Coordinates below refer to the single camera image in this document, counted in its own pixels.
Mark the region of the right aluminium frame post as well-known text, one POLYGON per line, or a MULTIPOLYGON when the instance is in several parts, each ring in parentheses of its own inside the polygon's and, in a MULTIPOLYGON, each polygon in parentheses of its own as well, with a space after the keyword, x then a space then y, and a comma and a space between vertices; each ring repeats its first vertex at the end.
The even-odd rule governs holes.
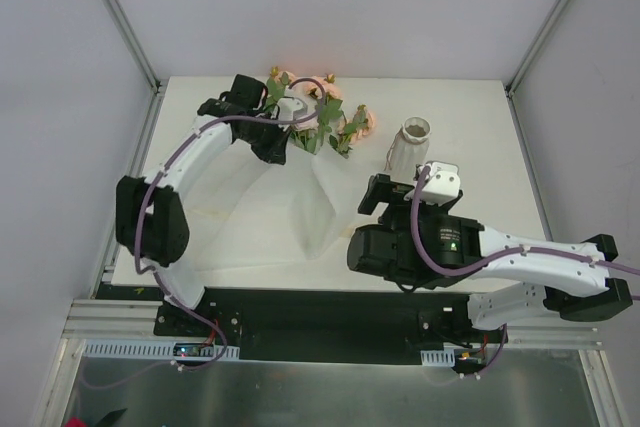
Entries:
POLYGON ((505 84, 505 93, 508 98, 512 98, 515 95, 572 1, 573 0, 555 0, 552 4, 516 70, 505 84))

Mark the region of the pink flower bouquet white wrap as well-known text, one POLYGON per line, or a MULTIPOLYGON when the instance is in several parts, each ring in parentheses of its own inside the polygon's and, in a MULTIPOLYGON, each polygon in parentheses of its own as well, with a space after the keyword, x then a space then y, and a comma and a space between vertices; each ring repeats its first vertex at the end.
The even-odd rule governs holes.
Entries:
POLYGON ((312 76, 309 80, 304 80, 290 71, 274 66, 270 70, 266 86, 265 107, 272 114, 282 112, 281 105, 286 94, 311 103, 311 108, 319 108, 314 119, 290 128, 291 142, 308 153, 317 154, 327 144, 336 153, 348 158, 353 145, 375 130, 375 116, 365 104, 358 105, 353 114, 347 116, 343 109, 343 95, 333 74, 312 76))

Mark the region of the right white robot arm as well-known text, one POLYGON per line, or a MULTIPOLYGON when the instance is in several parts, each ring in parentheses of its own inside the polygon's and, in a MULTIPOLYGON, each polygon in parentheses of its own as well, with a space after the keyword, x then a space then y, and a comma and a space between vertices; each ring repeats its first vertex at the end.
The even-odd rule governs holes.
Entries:
POLYGON ((358 211, 386 208, 357 228, 347 249, 350 270, 381 277, 401 290, 448 288, 467 279, 504 279, 510 286, 468 297, 450 316, 452 334, 473 341, 484 331, 547 312, 570 322, 609 320, 635 301, 618 269, 615 242, 599 235, 581 243, 536 241, 451 215, 462 198, 459 169, 427 162, 416 182, 376 174, 358 211))

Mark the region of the white ribbed ceramic vase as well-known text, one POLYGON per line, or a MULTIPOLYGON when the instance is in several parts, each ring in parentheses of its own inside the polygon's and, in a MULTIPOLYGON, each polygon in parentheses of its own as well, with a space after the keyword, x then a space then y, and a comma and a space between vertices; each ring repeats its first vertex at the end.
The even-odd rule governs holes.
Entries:
POLYGON ((417 165, 425 162, 431 125, 421 117, 409 117, 397 131, 386 154, 385 172, 393 181, 409 183, 417 165))

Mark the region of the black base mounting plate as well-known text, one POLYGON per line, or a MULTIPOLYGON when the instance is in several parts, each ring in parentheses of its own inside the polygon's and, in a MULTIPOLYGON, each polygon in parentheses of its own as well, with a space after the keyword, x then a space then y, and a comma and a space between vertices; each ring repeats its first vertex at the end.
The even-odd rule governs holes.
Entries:
POLYGON ((102 285, 100 300, 157 301, 156 337, 182 337, 180 357, 213 346, 243 360, 416 365, 453 345, 479 357, 508 338, 475 329, 465 294, 208 288, 189 315, 157 287, 102 285))

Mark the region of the left aluminium frame post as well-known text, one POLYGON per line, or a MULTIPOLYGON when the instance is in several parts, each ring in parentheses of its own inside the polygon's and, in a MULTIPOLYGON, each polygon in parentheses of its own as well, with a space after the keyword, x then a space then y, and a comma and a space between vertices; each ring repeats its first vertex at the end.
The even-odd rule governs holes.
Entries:
POLYGON ((157 93, 162 87, 162 81, 146 55, 121 2, 119 0, 102 0, 102 2, 145 83, 153 93, 157 93))

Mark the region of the white wrapping paper sheet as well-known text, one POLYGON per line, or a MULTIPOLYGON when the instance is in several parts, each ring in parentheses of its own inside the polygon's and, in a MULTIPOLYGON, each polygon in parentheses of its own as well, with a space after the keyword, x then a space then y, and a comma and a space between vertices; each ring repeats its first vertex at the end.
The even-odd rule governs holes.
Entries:
POLYGON ((369 173, 329 148, 290 146, 283 166, 229 156, 188 199, 187 257, 200 272, 314 260, 356 217, 369 173))

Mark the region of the aluminium frame post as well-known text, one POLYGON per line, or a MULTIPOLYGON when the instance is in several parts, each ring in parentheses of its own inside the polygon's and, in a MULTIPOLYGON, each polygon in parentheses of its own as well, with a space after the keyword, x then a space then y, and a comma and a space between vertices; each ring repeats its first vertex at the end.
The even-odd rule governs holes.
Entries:
POLYGON ((153 93, 157 93, 162 87, 162 81, 146 55, 121 2, 119 0, 102 0, 102 2, 145 83, 153 93))
POLYGON ((516 70, 505 84, 505 93, 508 98, 512 98, 515 95, 572 1, 573 0, 555 0, 552 4, 516 70))

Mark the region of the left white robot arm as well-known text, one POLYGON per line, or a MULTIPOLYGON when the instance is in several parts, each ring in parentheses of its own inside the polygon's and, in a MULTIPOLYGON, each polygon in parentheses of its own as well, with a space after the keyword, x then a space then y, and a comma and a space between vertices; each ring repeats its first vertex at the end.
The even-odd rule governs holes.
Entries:
POLYGON ((200 304, 205 287, 183 260, 190 240, 183 201, 236 141, 266 164, 286 162, 291 121, 267 108, 267 96, 264 82, 236 75, 229 90, 201 104, 191 130, 166 159, 143 176, 123 176, 116 186, 116 241, 131 254, 136 274, 153 276, 164 300, 179 309, 177 324, 191 336, 214 323, 200 304))

